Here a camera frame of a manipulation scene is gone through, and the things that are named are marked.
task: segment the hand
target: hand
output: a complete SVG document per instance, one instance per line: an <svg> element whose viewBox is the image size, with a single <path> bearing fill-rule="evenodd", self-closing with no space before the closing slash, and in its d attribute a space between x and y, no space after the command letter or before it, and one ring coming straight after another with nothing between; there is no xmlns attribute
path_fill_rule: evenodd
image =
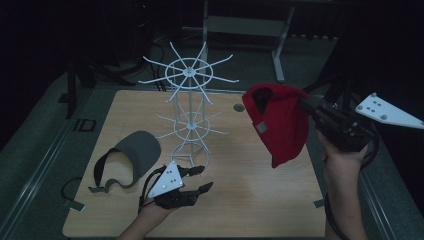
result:
<svg viewBox="0 0 424 240"><path fill-rule="evenodd" d="M143 239L146 235L161 224L173 211L173 209L163 209L155 203L151 203L153 199L146 198L145 206L140 209L137 218L131 225L119 236L120 240Z"/></svg>
<svg viewBox="0 0 424 240"><path fill-rule="evenodd" d="M324 145L327 166L324 177L328 185L328 197L338 228L350 239L367 239L358 196L358 177L368 146L360 152L342 152L321 132L318 138ZM327 221L326 239L340 239Z"/></svg>
<svg viewBox="0 0 424 240"><path fill-rule="evenodd" d="M324 176L329 188L334 188L335 191L355 189L368 146L365 146L360 152L348 153L340 151L319 131L318 139L324 145L327 159Z"/></svg>

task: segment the red cap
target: red cap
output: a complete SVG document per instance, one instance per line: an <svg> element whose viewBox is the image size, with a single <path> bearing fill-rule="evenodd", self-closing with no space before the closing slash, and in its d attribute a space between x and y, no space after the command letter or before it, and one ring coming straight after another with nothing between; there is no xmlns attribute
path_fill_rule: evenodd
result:
<svg viewBox="0 0 424 240"><path fill-rule="evenodd" d="M296 158L308 137L308 114L299 105L306 93L280 84L258 84L243 103L262 142L272 155L272 168Z"/></svg>

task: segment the white wire rack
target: white wire rack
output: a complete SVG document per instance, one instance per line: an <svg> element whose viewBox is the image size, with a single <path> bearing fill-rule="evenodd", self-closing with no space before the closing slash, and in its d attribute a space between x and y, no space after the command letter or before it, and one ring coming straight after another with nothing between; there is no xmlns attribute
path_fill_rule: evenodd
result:
<svg viewBox="0 0 424 240"><path fill-rule="evenodd" d="M205 164L209 164L210 156L209 149L204 142L204 138L209 132L218 134L227 134L226 132L217 131L211 128L210 119L222 113L219 112L212 116L207 117L205 114L205 102L213 104L208 94L206 93L206 85L212 80L224 81L229 83L236 83L239 80L229 80L220 78L214 75L213 66L228 61L233 55L209 64L200 59L203 51L206 48L206 42L203 44L202 49L196 58L182 58L175 50L172 43L170 43L172 50L177 55L177 60L165 65L159 62L152 61L146 57L144 59L152 64L157 64L165 67L164 77L157 78L149 81L139 81L142 84L154 83L162 80L168 81L171 85L173 92L167 102L173 101L174 103L174 119L158 115L160 118L173 122L173 131L158 138L163 138L172 134L177 135L182 143L178 145L171 153L171 161L176 158L188 158L191 165L196 166L194 158L201 152L205 152ZM183 108L178 98L178 93L184 90L188 92L188 107ZM201 97L196 98L194 92L200 92Z"/></svg>

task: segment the white triangular controller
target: white triangular controller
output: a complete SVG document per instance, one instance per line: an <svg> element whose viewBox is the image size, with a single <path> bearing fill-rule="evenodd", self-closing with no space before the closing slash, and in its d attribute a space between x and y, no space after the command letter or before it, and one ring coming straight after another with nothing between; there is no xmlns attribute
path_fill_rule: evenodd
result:
<svg viewBox="0 0 424 240"><path fill-rule="evenodd" d="M178 171L177 164L173 160L171 163L169 163L165 171L159 177L159 180L150 190L149 197L154 198L161 194L180 188L183 186L183 184L184 183L181 179L180 172Z"/></svg>
<svg viewBox="0 0 424 240"><path fill-rule="evenodd" d="M376 93L369 95L355 111L381 123L424 129L423 121L377 97Z"/></svg>

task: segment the black cable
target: black cable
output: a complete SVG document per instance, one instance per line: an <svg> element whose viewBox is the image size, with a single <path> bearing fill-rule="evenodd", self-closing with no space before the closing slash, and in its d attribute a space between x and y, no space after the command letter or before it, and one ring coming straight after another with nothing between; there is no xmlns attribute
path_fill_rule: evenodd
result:
<svg viewBox="0 0 424 240"><path fill-rule="evenodd" d="M152 45L153 45L153 46L155 46L155 47L157 47L157 48L159 48L159 49L161 50L162 55L161 55L161 57L160 57L160 59L159 59L159 62L160 62L160 63L162 63L163 58L164 58L164 56L165 56L165 51L163 50L163 48L162 48L159 44L152 43ZM158 65L158 66L157 66L157 68L156 68L156 77L155 77L155 78L160 78L159 69L160 69L160 65ZM159 83L160 89L161 89L163 92L166 92L166 87L165 87L165 85L163 84L163 82L162 82L162 81L159 81L159 82L157 82L157 83Z"/></svg>
<svg viewBox="0 0 424 240"><path fill-rule="evenodd" d="M74 200L73 198L68 197L68 196L65 194L65 189L66 189L66 187L67 187L67 186L68 186L71 182L76 181L76 180L81 181L81 180L82 180L82 177L75 177L75 178L72 178L72 179L70 179L69 181L67 181L67 182L66 182L66 183L62 186L62 188L60 189L60 195L62 196L62 198L66 199L66 200L69 200L69 201L73 201L73 200Z"/></svg>
<svg viewBox="0 0 424 240"><path fill-rule="evenodd" d="M153 200L153 201L151 201L151 202L149 202L149 203L147 203L147 204L144 204L143 205L143 207L145 207L145 206L149 206L150 204L152 204L152 203L154 203L155 201Z"/></svg>
<svg viewBox="0 0 424 240"><path fill-rule="evenodd" d="M153 79L156 79L156 73L155 73L155 70L153 68L153 64L151 62L149 62L149 66L150 66L150 69L152 69L152 73L151 74L153 75ZM158 82L155 82L155 85L156 85L156 88L158 89L158 91L160 92L159 83Z"/></svg>
<svg viewBox="0 0 424 240"><path fill-rule="evenodd" d="M156 169L155 171L153 171L152 173L150 173L150 175L147 177L146 181L144 182L144 186L143 186L143 192L141 193L140 196L140 200L138 203L138 212L140 212L141 208L144 206L147 206L151 203L148 203L146 205L144 205L144 199L146 197L146 191L147 191L147 186L149 185L150 180L152 179L152 177L158 173L163 173L163 171L165 171L166 166L163 166L161 168ZM156 184L156 182L159 180L160 175L156 178L155 182L152 184L152 186L150 187L149 191L152 189L152 187Z"/></svg>
<svg viewBox="0 0 424 240"><path fill-rule="evenodd" d="M365 161L361 165L361 170L368 167L371 162L374 161L375 157L377 156L380 144L380 138L377 132L373 130L367 130L367 132L371 136L371 141L373 142L373 149L364 157Z"/></svg>
<svg viewBox="0 0 424 240"><path fill-rule="evenodd" d="M340 237L342 240L349 240L349 238L340 230L340 228L336 224L336 220L334 219L333 212L331 210L330 206L330 200L328 197L328 193L325 195L325 215L327 216L328 223L330 224L331 228L334 230L334 232L337 234L337 236Z"/></svg>

